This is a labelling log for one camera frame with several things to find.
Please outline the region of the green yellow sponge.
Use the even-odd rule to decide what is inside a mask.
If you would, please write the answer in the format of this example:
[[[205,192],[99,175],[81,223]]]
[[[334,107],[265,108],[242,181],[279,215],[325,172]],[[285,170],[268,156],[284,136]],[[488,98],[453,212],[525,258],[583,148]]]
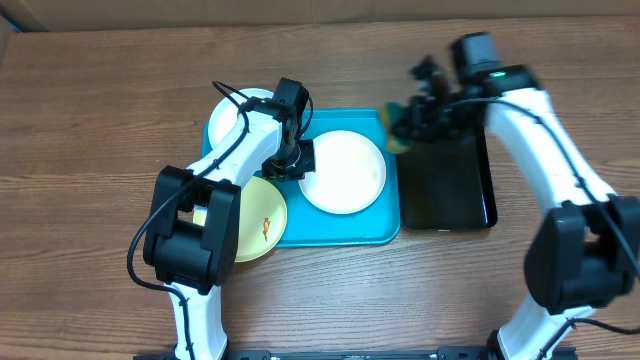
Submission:
[[[395,134],[395,127],[402,123],[404,108],[395,102],[384,103],[378,109],[380,123],[385,130],[385,148],[389,153],[398,155],[409,150],[411,142]]]

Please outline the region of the white plate with stain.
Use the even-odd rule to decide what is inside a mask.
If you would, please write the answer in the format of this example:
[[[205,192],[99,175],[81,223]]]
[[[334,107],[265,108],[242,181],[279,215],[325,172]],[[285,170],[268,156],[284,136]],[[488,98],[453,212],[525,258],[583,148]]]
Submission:
[[[372,205],[386,182],[381,151],[367,137],[335,130],[313,139],[315,171],[298,181],[316,208],[336,215],[359,212]]]

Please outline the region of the yellow plate with stain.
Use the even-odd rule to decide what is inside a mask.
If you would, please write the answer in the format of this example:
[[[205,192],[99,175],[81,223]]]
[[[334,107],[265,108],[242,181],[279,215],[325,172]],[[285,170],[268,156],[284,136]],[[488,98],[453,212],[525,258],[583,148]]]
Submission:
[[[284,234],[287,217],[280,191],[270,182],[253,176],[241,193],[235,262],[250,262],[273,250]]]

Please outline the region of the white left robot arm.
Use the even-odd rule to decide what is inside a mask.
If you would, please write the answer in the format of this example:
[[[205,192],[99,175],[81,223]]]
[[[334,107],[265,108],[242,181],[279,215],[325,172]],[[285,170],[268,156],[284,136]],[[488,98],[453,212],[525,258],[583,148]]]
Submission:
[[[264,98],[219,81],[213,85],[235,106],[236,124],[188,168],[167,166],[158,174],[150,215],[127,253],[132,260],[141,246],[157,281],[140,279],[132,265],[127,267],[130,278],[171,299],[177,343],[170,359],[224,359],[228,354],[221,287],[237,254],[242,189],[255,173],[286,182],[315,169],[313,143],[302,137],[313,100],[300,82],[282,78],[274,94]]]

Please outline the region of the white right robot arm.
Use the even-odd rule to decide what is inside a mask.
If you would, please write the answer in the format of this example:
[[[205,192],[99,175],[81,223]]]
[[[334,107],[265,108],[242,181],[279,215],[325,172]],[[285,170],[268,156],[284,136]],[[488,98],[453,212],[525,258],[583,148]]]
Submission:
[[[524,260],[527,296],[483,346],[441,359],[572,359],[561,340],[629,293],[639,277],[639,201],[621,197],[583,158],[548,93],[523,65],[505,65],[490,34],[451,45],[458,87],[431,58],[411,73],[421,91],[379,113],[396,157],[409,230],[487,229],[497,221],[486,139],[519,167],[542,223]]]

